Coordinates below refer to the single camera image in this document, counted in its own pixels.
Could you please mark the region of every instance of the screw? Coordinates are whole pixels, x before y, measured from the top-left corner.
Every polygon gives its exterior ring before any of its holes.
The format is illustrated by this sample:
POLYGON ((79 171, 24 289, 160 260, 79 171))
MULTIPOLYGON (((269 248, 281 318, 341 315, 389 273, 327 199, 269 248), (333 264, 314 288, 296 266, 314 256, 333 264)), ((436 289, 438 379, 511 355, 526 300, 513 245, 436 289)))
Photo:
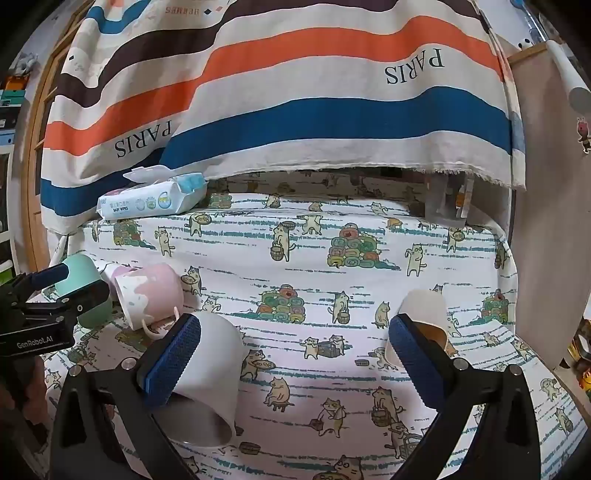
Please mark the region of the screw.
POLYGON ((456 367, 458 370, 467 370, 470 364, 463 358, 456 358, 453 361, 453 366, 456 367))
POLYGON ((511 372, 513 375, 517 377, 518 375, 521 375, 523 373, 523 370, 519 365, 513 364, 509 365, 509 372, 511 372))
POLYGON ((129 356, 121 362, 121 368, 123 368, 123 370, 131 370, 135 367, 137 362, 138 361, 134 357, 129 356))
POLYGON ((68 370, 68 373, 73 377, 79 375, 80 372, 82 372, 81 365, 74 365, 73 367, 70 367, 70 369, 68 370))

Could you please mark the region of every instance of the sticker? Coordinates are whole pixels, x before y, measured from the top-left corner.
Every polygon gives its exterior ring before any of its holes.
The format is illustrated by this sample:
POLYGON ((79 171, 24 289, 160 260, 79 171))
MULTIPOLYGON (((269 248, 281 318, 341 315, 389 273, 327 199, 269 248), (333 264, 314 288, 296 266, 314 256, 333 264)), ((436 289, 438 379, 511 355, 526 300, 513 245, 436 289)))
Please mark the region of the sticker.
POLYGON ((591 138, 589 138, 589 125, 585 117, 577 118, 577 133, 581 137, 578 142, 583 146, 583 152, 588 154, 591 151, 591 138))

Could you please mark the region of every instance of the mug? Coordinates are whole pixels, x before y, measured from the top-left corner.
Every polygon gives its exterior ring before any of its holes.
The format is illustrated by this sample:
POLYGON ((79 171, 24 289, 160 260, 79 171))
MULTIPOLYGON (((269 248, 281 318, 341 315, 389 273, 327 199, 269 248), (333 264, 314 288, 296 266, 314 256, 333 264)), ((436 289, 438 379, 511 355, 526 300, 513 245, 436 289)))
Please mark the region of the mug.
MULTIPOLYGON (((56 292, 60 297, 64 297, 79 288, 82 288, 97 280, 101 280, 99 271, 94 262, 83 254, 74 254, 63 260, 68 266, 68 276, 56 283, 56 292)), ((113 302, 111 299, 105 300, 88 312, 84 312, 78 317, 78 323, 84 328, 96 328, 111 321, 111 312, 113 302)))
POLYGON ((119 275, 123 275, 124 273, 133 272, 137 270, 133 267, 128 267, 127 265, 119 265, 118 263, 109 263, 106 264, 101 272, 100 276, 102 279, 109 284, 109 291, 111 292, 111 297, 115 300, 117 299, 117 289, 115 288, 115 277, 119 275))
POLYGON ((125 318, 132 330, 183 311, 183 286, 166 263, 149 265, 113 279, 125 318))
MULTIPOLYGON (((443 295, 433 290, 411 290, 402 301, 398 313, 406 313, 419 331, 428 339, 435 341, 445 350, 447 336, 447 306, 443 295)), ((385 349, 386 361, 403 367, 389 340, 385 349)))
POLYGON ((193 312, 201 339, 166 405, 152 414, 163 432, 176 442, 200 447, 228 445, 234 418, 245 347, 242 335, 221 315, 193 312))

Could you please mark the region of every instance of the baby wipes package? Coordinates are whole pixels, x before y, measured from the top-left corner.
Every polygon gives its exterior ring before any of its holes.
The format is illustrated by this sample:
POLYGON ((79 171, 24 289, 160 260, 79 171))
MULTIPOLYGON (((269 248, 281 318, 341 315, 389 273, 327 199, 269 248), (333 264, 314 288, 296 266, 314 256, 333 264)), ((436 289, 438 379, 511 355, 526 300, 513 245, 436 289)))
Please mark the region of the baby wipes package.
POLYGON ((134 168, 123 176, 140 185, 101 196, 96 210, 105 220, 177 215, 193 208, 207 192, 200 173, 175 176, 164 165, 134 168))

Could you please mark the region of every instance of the blue stripe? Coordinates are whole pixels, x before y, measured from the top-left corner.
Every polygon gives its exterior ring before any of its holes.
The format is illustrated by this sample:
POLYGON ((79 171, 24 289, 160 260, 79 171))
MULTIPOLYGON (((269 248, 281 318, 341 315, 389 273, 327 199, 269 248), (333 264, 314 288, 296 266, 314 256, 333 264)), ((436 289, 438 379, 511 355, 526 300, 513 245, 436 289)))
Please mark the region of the blue stripe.
POLYGON ((465 90, 438 86, 397 102, 307 98, 224 118, 173 136, 161 163, 178 168, 289 140, 401 139, 436 131, 473 135, 512 153, 511 124, 502 110, 465 90))
POLYGON ((90 10, 88 10, 86 18, 93 18, 96 20, 101 33, 114 35, 123 32, 127 25, 129 25, 134 20, 137 20, 149 3, 150 0, 139 0, 138 2, 134 3, 131 5, 131 7, 125 10, 125 12, 123 12, 121 20, 107 20, 105 18, 105 11, 99 6, 92 7, 90 10))
POLYGON ((41 179, 41 204, 62 217, 74 216, 90 210, 96 207, 96 202, 104 193, 129 185, 129 180, 123 176, 124 173, 131 171, 132 168, 157 165, 163 150, 163 148, 157 148, 136 165, 81 187, 56 187, 51 184, 51 181, 41 179))

